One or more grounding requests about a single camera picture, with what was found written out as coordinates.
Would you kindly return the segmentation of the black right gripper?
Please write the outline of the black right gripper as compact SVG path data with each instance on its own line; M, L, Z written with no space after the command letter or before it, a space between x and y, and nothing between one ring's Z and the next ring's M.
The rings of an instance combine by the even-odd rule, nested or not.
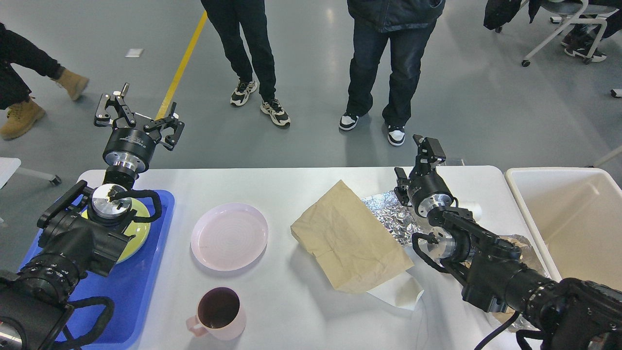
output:
M413 172L422 172L422 175L407 177L403 168L395 168L394 193L400 204L413 208L415 215L427 217L435 208L451 206L455 197L435 170L437 165L446 160L440 141L422 135L413 135L413 140L417 145Z

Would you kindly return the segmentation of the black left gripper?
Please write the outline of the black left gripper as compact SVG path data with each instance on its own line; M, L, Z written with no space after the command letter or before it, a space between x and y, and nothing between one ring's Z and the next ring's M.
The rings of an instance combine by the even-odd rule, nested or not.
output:
M106 164L129 163L129 168L140 174L149 169L158 144L169 151L175 148L185 124L175 113L177 103L173 102L167 117L147 122L144 131L135 129L136 118L124 101L128 90L129 83L125 83L121 91L101 95L95 112L95 126L113 129L103 151Z

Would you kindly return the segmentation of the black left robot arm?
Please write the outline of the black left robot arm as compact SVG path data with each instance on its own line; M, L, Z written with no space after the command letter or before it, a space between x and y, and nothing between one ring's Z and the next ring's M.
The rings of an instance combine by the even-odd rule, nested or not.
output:
M137 240L129 226L160 219L158 193L134 189L162 144L173 150L184 130L173 103L165 118L132 112L129 88L102 94L94 124L112 128L103 151L102 185L77 182L37 222L40 253L17 273L1 272L3 350L80 350L102 335L113 317L109 297L71 301L78 283L92 272L106 277L127 246Z

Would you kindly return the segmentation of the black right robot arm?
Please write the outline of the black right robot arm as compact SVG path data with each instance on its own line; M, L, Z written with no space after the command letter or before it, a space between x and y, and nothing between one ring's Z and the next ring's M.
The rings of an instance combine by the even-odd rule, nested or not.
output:
M522 316L535 328L516 332L522 350L530 349L527 339L540 340L542 350L619 350L620 291L576 278L556 282L520 262L519 247L479 226L470 210L457 205L435 169L446 160L440 142L422 135L413 139L418 147L415 165L409 175L395 168L395 195L415 215L444 229L449 239L449 250L439 262L418 246L419 240L440 246L432 233L412 235L414 252L438 272L453 276L467 303L484 312L514 310L476 348L484 348Z

